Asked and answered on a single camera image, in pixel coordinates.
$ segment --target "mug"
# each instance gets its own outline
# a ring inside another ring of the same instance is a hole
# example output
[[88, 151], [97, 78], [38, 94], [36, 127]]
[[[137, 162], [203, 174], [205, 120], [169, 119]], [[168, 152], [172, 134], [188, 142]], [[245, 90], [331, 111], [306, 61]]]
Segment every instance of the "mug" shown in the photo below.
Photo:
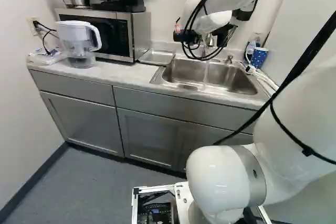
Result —
[[256, 47], [251, 58], [251, 65], [255, 68], [261, 68], [268, 55], [268, 49], [264, 47]]

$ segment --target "double sink basin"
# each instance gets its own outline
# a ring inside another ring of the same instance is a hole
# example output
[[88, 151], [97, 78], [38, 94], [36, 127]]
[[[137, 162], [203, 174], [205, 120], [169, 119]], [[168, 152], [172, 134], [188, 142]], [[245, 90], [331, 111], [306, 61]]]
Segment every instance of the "double sink basin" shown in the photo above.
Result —
[[268, 99], [256, 78], [246, 75], [243, 64], [237, 61], [225, 64], [221, 60], [174, 58], [169, 65], [157, 70], [151, 83], [208, 94], [228, 95], [229, 92], [241, 98]]

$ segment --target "countertop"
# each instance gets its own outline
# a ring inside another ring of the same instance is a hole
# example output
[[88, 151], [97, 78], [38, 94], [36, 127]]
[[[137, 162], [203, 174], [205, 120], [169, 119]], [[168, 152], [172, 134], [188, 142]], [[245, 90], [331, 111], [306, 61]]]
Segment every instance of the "countertop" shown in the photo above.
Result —
[[27, 68], [123, 88], [172, 95], [175, 97], [235, 106], [250, 110], [258, 110], [268, 98], [266, 95], [265, 99], [250, 100], [246, 98], [237, 98], [230, 92], [223, 92], [221, 94], [206, 94], [193, 90], [178, 90], [175, 88], [151, 84], [150, 81], [159, 67], [144, 65], [141, 63], [131, 64], [117, 61], [97, 61], [96, 65], [92, 68], [77, 69], [71, 67], [67, 59], [65, 59], [50, 66], [39, 66], [34, 63], [28, 63]]

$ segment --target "metal tray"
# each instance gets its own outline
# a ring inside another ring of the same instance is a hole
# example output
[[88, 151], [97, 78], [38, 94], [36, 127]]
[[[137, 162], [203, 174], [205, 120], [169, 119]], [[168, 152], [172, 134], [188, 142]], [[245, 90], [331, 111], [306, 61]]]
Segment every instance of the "metal tray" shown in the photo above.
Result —
[[175, 56], [174, 50], [149, 49], [138, 61], [144, 64], [155, 66], [167, 66]]

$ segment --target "plastic bottle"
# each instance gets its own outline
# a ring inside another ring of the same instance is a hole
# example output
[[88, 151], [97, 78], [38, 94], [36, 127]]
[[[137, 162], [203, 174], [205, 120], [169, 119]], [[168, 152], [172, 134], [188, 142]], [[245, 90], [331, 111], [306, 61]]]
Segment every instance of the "plastic bottle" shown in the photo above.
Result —
[[251, 40], [246, 47], [246, 51], [245, 51], [245, 60], [250, 63], [251, 62], [251, 58], [254, 52], [254, 49], [256, 47], [260, 47], [260, 38], [257, 37], [254, 40]]

